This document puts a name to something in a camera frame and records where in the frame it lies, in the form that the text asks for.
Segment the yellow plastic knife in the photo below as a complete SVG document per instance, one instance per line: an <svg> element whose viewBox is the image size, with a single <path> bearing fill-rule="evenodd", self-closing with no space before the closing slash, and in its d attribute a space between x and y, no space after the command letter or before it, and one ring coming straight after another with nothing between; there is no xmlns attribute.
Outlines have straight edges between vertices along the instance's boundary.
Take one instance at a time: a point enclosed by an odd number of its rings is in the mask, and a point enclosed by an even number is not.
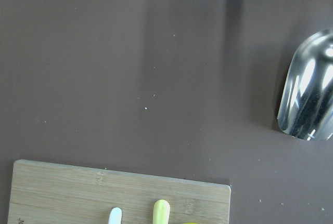
<svg viewBox="0 0 333 224"><path fill-rule="evenodd" d="M168 201L160 199L154 203L153 206L153 224L168 224L170 217L170 204Z"/></svg>

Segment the steel ice scoop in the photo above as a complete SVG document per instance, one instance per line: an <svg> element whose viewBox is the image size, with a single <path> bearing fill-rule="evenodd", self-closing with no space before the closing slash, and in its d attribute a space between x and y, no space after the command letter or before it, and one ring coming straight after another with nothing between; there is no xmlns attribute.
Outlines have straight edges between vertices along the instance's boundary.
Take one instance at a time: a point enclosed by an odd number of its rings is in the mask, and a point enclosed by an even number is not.
<svg viewBox="0 0 333 224"><path fill-rule="evenodd" d="M308 37L295 51L277 122L285 134L306 141L332 137L332 28Z"/></svg>

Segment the white ceramic spoon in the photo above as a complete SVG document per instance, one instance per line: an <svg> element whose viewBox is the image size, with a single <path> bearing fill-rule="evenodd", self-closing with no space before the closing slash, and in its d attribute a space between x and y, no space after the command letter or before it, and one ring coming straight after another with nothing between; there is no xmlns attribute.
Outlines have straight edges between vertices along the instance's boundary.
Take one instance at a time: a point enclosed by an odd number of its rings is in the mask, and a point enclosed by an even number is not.
<svg viewBox="0 0 333 224"><path fill-rule="evenodd" d="M108 224L121 224L122 221L122 209L114 207L109 214Z"/></svg>

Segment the bamboo cutting board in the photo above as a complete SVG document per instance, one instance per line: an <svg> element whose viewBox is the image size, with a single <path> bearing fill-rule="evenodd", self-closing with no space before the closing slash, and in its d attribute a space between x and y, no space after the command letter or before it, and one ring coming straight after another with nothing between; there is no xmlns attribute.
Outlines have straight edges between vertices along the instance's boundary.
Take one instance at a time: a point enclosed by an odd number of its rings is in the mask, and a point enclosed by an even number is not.
<svg viewBox="0 0 333 224"><path fill-rule="evenodd" d="M9 223L152 223L166 200L170 223L228 223L228 185L29 160L14 162Z"/></svg>

